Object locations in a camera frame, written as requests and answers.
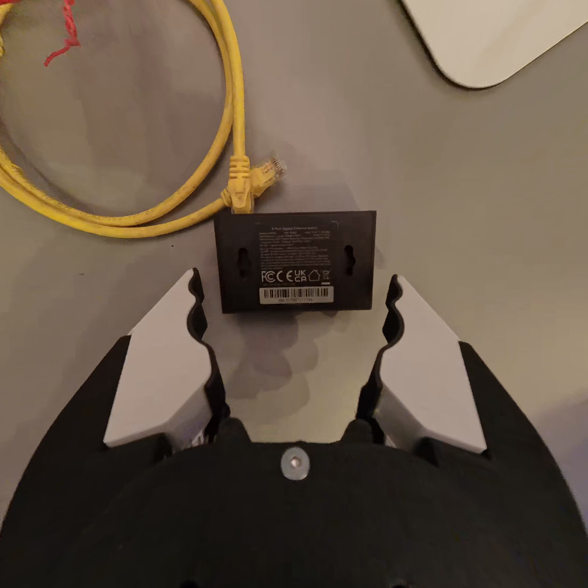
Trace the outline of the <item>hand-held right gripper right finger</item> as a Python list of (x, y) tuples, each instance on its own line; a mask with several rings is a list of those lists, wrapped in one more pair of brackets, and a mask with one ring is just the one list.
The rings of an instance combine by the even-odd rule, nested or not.
[(474, 454), (488, 444), (458, 335), (415, 288), (393, 275), (376, 355), (361, 388), (356, 418), (377, 440), (415, 452), (430, 439)]

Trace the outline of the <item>black ethernet switch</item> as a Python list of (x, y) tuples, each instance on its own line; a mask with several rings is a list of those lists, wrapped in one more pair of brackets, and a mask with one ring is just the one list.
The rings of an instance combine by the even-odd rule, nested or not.
[(376, 218), (374, 210), (219, 213), (222, 312), (370, 310)]

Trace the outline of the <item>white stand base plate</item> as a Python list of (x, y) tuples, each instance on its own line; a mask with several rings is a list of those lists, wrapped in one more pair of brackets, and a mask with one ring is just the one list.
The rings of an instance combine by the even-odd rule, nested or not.
[(587, 1), (401, 1), (440, 73), (466, 89), (503, 83), (587, 24)]

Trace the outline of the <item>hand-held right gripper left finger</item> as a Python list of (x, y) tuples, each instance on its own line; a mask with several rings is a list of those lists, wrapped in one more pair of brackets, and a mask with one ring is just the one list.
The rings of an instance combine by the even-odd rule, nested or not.
[(130, 331), (107, 422), (110, 448), (164, 435), (173, 449), (212, 437), (228, 413), (196, 268), (187, 270)]

